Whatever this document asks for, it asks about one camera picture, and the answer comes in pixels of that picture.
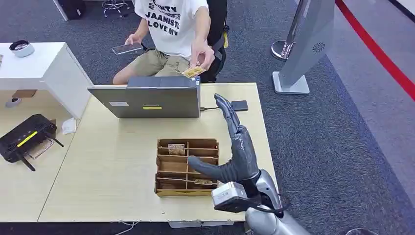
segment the person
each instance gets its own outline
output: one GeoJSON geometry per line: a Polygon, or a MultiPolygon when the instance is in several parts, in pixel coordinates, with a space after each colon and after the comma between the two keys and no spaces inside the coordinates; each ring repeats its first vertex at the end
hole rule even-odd
{"type": "Polygon", "coordinates": [[[136,0],[135,12],[141,21],[125,44],[141,43],[150,32],[156,49],[119,71],[113,84],[127,84],[132,76],[182,76],[181,72],[195,66],[209,69],[215,57],[207,43],[206,0],[136,0]]]}

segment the hand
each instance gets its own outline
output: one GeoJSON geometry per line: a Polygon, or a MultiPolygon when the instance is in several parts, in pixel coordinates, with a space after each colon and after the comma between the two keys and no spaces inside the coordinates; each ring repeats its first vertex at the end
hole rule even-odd
{"type": "Polygon", "coordinates": [[[134,43],[140,43],[141,44],[142,38],[140,38],[139,36],[137,36],[135,33],[130,34],[130,36],[128,36],[127,40],[125,40],[125,45],[128,44],[134,44],[134,43]]]}
{"type": "Polygon", "coordinates": [[[251,136],[247,128],[241,125],[232,104],[219,94],[215,94],[215,99],[228,124],[232,159],[224,165],[217,166],[204,163],[197,157],[189,156],[187,158],[189,166],[197,172],[222,183],[251,179],[259,173],[251,136]]]}
{"type": "Polygon", "coordinates": [[[200,65],[200,67],[208,70],[215,60],[215,52],[209,47],[208,42],[206,40],[195,39],[191,49],[190,67],[194,68],[200,65]]]}

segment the cardboard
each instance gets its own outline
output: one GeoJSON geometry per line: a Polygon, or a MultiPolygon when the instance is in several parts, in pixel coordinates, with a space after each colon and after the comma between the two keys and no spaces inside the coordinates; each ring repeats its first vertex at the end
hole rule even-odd
{"type": "Polygon", "coordinates": [[[32,98],[37,90],[17,90],[12,98],[32,98]]]}
{"type": "Polygon", "coordinates": [[[190,155],[218,165],[219,143],[215,139],[158,140],[154,187],[157,196],[210,196],[212,190],[218,187],[217,180],[211,180],[189,167],[187,157],[190,155]],[[172,144],[183,144],[184,156],[170,155],[168,147],[172,144]]]}

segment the red barrier line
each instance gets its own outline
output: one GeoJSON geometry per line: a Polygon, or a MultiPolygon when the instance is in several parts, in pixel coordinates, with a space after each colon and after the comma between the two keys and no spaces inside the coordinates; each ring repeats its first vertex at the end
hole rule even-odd
{"type": "Polygon", "coordinates": [[[413,100],[415,100],[415,84],[399,69],[399,67],[386,55],[375,40],[366,32],[363,26],[353,16],[352,12],[343,2],[343,0],[335,0],[336,5],[343,13],[354,31],[359,35],[362,41],[366,44],[369,50],[382,64],[382,66],[389,72],[397,83],[408,93],[413,100]]]}

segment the smartphone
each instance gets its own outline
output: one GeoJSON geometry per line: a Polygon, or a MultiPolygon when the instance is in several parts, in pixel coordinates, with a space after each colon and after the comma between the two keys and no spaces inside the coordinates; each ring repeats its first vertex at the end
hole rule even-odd
{"type": "Polygon", "coordinates": [[[113,50],[113,52],[116,55],[121,55],[124,53],[128,53],[131,51],[135,51],[135,50],[140,50],[143,49],[142,45],[140,43],[134,43],[134,44],[127,44],[127,45],[122,45],[122,46],[117,46],[117,47],[113,47],[111,48],[111,50],[113,50]]]}

